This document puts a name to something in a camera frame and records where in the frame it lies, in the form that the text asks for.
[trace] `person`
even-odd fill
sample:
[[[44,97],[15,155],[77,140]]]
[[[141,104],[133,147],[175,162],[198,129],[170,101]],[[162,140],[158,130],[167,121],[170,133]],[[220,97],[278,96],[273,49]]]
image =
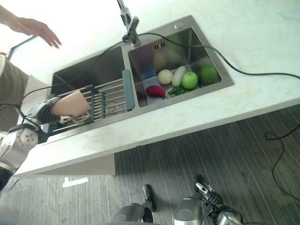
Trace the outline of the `person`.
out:
[[[37,20],[18,17],[0,5],[0,23],[25,35],[40,36],[49,46],[59,48],[60,40],[49,27]],[[7,132],[17,123],[18,113],[9,105],[21,105],[28,75],[0,54],[0,131]]]

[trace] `human arm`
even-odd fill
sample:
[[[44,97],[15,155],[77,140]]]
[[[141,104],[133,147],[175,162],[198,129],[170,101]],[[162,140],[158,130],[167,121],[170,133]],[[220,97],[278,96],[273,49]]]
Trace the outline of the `human arm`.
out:
[[[34,19],[17,17],[2,6],[0,6],[0,23],[16,32],[40,36],[49,46],[59,48],[61,45],[60,40],[46,24]]]

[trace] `khaki pants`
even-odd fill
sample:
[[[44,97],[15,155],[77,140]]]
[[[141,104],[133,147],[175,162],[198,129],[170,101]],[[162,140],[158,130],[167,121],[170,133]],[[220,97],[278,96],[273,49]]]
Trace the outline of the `khaki pants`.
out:
[[[0,103],[21,105],[28,75],[6,60],[0,76]],[[8,131],[17,124],[18,113],[9,106],[0,107],[0,131]]]

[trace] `white radish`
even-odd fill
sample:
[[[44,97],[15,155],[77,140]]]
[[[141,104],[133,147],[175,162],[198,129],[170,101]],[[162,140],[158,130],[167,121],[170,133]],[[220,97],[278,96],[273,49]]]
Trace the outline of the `white radish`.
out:
[[[176,70],[173,79],[172,79],[172,85],[173,87],[178,87],[181,84],[181,80],[185,72],[187,71],[185,66],[178,67]]]

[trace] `human hand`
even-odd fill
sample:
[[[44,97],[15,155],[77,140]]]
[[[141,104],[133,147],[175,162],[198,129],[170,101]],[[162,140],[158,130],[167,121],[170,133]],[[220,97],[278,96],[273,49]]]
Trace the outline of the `human hand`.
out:
[[[49,46],[59,48],[59,45],[61,45],[60,40],[46,24],[34,19],[15,17],[9,21],[7,26],[16,32],[40,36]]]

